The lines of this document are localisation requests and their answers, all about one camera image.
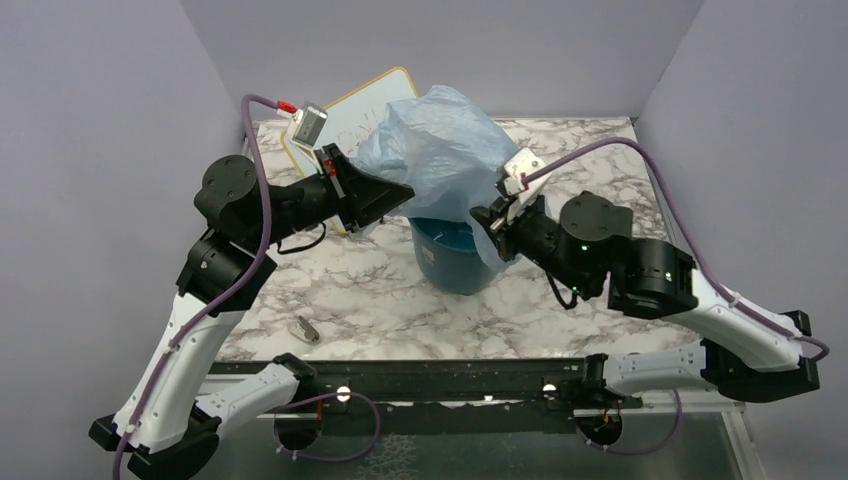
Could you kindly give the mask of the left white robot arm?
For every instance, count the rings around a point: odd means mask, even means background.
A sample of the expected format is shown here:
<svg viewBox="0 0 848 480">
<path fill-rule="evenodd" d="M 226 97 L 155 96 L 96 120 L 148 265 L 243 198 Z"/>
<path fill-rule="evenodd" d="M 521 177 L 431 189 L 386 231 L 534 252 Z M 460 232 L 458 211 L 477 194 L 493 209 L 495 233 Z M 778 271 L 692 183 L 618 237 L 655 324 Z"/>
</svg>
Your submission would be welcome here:
<svg viewBox="0 0 848 480">
<path fill-rule="evenodd" d="M 357 231 L 414 195 L 409 185 L 359 170 L 333 144 L 317 156 L 316 174 L 284 187 L 270 185 L 243 155 L 222 157 L 204 173 L 194 204 L 207 228 L 178 276 L 156 352 L 124 406 L 89 431 L 119 467 L 141 479 L 191 478 L 233 430 L 271 409 L 298 411 L 313 401 L 315 369 L 290 353 L 222 391 L 200 389 L 276 269 L 271 246 L 333 217 Z"/>
</svg>

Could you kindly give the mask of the teal plastic trash bin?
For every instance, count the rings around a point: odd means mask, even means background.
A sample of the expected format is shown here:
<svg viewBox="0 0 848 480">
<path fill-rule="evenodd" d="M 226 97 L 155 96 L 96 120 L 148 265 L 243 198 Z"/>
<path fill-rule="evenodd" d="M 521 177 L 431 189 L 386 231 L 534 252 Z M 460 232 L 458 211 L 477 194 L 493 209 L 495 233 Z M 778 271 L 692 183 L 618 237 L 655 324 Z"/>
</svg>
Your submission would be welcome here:
<svg viewBox="0 0 848 480">
<path fill-rule="evenodd" d="M 484 262 L 465 222 L 414 217 L 409 224 L 418 267 L 443 292 L 473 295 L 506 269 L 503 262 Z"/>
</svg>

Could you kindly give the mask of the blue plastic trash bag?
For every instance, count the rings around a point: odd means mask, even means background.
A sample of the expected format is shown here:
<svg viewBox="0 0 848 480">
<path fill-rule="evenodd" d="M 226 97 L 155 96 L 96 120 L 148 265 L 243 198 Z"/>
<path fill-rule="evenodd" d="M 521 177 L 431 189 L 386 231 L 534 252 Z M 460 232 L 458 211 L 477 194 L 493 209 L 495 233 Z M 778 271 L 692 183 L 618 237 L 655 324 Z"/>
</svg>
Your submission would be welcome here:
<svg viewBox="0 0 848 480">
<path fill-rule="evenodd" d="M 415 196 L 391 214 L 466 223 L 474 248 L 495 273 L 500 259 L 470 210 L 499 196 L 503 165 L 519 151 L 510 136 L 468 97 L 444 85 L 419 98 L 389 102 L 384 118 L 354 154 L 359 170 L 406 184 Z"/>
</svg>

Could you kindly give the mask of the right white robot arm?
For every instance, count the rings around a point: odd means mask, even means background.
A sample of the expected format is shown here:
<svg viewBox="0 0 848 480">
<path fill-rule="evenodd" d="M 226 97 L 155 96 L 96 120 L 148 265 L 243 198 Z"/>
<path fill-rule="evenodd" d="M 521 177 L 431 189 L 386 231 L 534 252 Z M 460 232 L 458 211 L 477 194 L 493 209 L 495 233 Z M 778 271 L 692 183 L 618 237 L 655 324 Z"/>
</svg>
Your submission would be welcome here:
<svg viewBox="0 0 848 480">
<path fill-rule="evenodd" d="M 589 356 L 576 383 L 585 404 L 681 388 L 769 403 L 819 388 L 817 363 L 800 344 L 809 333 L 804 312 L 776 314 L 720 293 L 689 254 L 664 240 L 634 237 L 629 208 L 590 192 L 567 201 L 557 218 L 546 214 L 543 197 L 515 218 L 508 217 L 509 206 L 500 199 L 470 212 L 501 258 L 527 258 L 575 300 L 606 296 L 608 308 L 626 317 L 698 334 L 666 351 Z"/>
</svg>

